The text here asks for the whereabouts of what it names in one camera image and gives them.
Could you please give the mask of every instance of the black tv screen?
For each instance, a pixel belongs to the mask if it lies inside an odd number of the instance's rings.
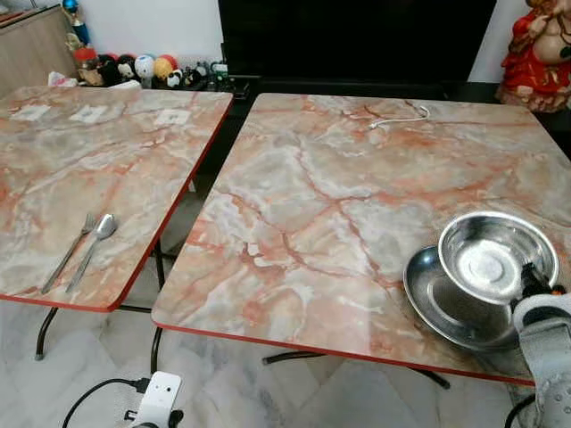
[[[466,80],[496,0],[219,0],[234,76]]]

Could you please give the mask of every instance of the wooden cabinet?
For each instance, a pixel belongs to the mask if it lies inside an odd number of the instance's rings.
[[[59,6],[0,24],[0,97],[20,86],[46,85],[50,71],[75,77],[65,45],[72,31]]]

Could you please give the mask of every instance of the stainless steel bowl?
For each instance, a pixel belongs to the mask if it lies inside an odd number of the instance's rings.
[[[552,287],[557,253],[535,226],[502,212],[480,211],[452,221],[438,242],[444,271],[465,292],[497,305],[521,297],[521,269],[533,262]]]
[[[482,352],[516,348],[509,305],[492,305],[463,292],[444,272],[436,246],[410,259],[404,288],[420,317],[446,339]]]

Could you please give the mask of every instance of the pink marble surface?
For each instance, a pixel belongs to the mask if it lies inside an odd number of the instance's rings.
[[[0,299],[115,309],[230,102],[229,94],[43,86],[0,100]],[[41,294],[88,212],[114,214],[117,232],[97,246],[73,292],[65,288],[93,234]]]
[[[377,118],[417,117],[420,105],[430,120],[367,130]],[[525,366],[483,369],[430,332],[407,300],[402,271],[454,216],[502,210],[550,237],[568,284],[570,194],[569,160],[523,108],[261,95],[153,320],[526,383]]]

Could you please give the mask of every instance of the white tiled floor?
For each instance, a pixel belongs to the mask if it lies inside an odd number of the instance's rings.
[[[200,202],[185,198],[163,236],[163,249],[184,239]],[[151,305],[154,260],[129,302]],[[60,311],[47,335],[46,357],[34,360],[46,308],[0,302],[0,427],[58,427],[73,402],[104,379],[148,375],[154,328],[146,314],[108,316]],[[159,368],[183,378],[181,428],[480,428],[500,427],[511,409],[501,383],[455,376],[449,391],[406,368],[335,357],[264,366],[281,349],[165,332]],[[141,395],[123,385],[97,392],[73,427],[125,427],[125,410]]]

